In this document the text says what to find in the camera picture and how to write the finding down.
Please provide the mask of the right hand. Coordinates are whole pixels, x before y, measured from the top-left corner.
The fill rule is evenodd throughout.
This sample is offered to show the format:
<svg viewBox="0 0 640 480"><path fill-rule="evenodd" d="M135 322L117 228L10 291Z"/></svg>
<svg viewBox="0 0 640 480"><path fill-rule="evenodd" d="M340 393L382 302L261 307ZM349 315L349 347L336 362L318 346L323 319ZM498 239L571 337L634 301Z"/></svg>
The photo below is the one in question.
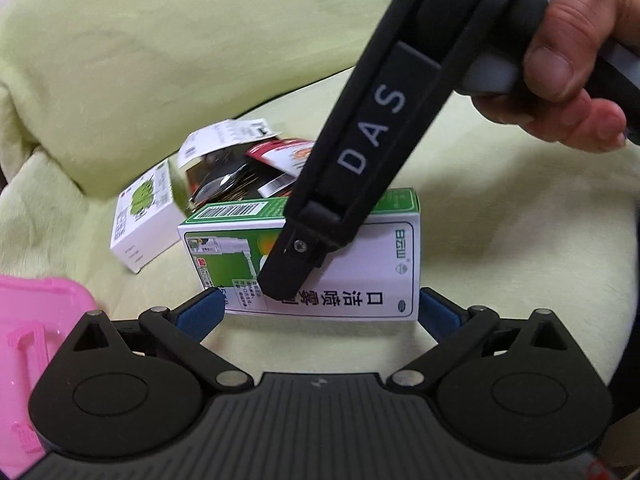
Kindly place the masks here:
<svg viewBox="0 0 640 480"><path fill-rule="evenodd" d="M627 119L614 102L584 89L608 38L639 50L639 0L551 0L523 60L532 107L506 96L472 99L486 119L517 125L544 142L587 153L626 144Z"/></svg>

